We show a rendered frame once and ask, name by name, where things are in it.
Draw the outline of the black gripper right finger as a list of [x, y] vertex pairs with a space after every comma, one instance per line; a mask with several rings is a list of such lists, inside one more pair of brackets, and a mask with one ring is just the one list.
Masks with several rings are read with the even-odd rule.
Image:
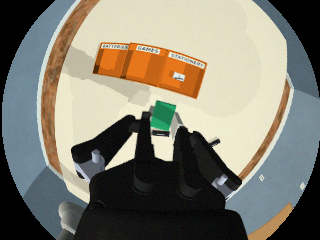
[[242, 180], [226, 166], [200, 132], [188, 132], [178, 112], [174, 113], [170, 127], [174, 141], [172, 161], [180, 162], [180, 192], [188, 197], [196, 196], [205, 178], [227, 200], [241, 186]]

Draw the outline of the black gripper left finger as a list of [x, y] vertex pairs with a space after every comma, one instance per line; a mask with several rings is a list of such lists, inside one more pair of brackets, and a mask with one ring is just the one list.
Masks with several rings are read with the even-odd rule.
[[135, 119], [131, 114], [126, 115], [95, 138], [74, 145], [71, 154], [77, 175], [90, 183], [95, 174], [105, 171], [105, 167], [132, 134], [138, 133], [133, 183], [140, 191], [152, 191], [159, 179], [151, 139], [150, 123], [154, 108], [151, 105], [148, 111], [142, 111], [141, 119]]

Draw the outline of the brown rack of bins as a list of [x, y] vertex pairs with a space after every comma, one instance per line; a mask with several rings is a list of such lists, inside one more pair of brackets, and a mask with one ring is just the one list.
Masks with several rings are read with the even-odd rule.
[[[149, 83], [146, 85], [197, 99], [206, 67], [204, 61], [165, 48], [101, 42], [92, 74]], [[184, 81], [174, 79], [174, 72], [185, 75]]]

